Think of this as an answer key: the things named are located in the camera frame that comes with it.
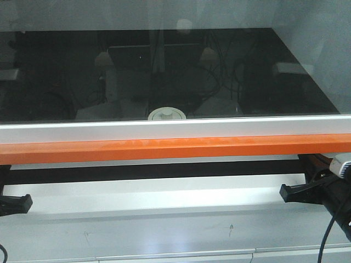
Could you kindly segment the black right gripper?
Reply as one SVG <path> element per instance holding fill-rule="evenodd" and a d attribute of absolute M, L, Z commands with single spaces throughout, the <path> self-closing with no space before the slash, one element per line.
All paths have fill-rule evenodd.
<path fill-rule="evenodd" d="M 282 184 L 280 196 L 285 203 L 322 203 L 320 190 L 335 182 L 335 174 L 330 171 L 332 159 L 322 154 L 301 154 L 298 159 L 304 171 L 305 184 Z"/>

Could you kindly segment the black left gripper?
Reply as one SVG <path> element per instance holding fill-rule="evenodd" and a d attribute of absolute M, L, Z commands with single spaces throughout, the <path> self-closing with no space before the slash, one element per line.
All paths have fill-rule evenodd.
<path fill-rule="evenodd" d="M 4 186 L 11 167 L 11 165 L 0 166 L 1 216 L 27 214 L 33 204 L 30 194 L 25 196 L 3 196 Z"/>

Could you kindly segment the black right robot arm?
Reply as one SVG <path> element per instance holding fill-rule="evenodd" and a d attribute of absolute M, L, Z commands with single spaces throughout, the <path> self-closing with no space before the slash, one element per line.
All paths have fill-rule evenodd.
<path fill-rule="evenodd" d="M 350 153 L 333 158 L 322 154 L 298 156 L 303 167 L 305 183 L 281 185 L 284 202 L 323 205 L 350 239 Z"/>

